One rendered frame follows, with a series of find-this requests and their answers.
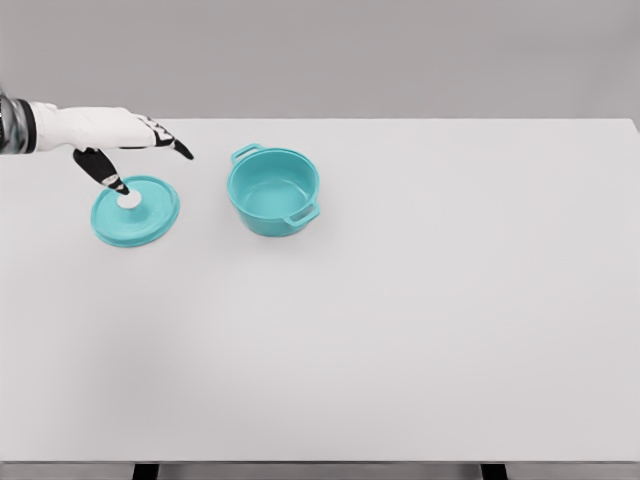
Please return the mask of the teal pot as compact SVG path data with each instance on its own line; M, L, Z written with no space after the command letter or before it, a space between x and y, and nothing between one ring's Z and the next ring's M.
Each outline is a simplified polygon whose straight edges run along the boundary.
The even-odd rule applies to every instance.
M228 197L252 232L286 237L320 215L319 173L306 156L250 144L234 152L230 161Z

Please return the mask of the teal pot lid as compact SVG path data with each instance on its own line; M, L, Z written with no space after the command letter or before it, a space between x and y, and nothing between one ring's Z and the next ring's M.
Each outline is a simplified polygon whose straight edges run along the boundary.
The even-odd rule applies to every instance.
M150 243L167 233L178 218L180 199L167 182L153 176L124 178L131 192L141 194L133 208L118 203L120 194L103 190L91 210L91 227L103 242L117 247L136 247Z

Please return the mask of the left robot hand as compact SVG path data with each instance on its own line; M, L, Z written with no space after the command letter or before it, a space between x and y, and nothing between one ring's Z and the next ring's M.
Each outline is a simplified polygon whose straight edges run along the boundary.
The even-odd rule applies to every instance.
M72 107L62 110L70 128L75 163L94 181L122 196L130 194L105 151L171 148L188 160L194 155L155 119L122 107Z

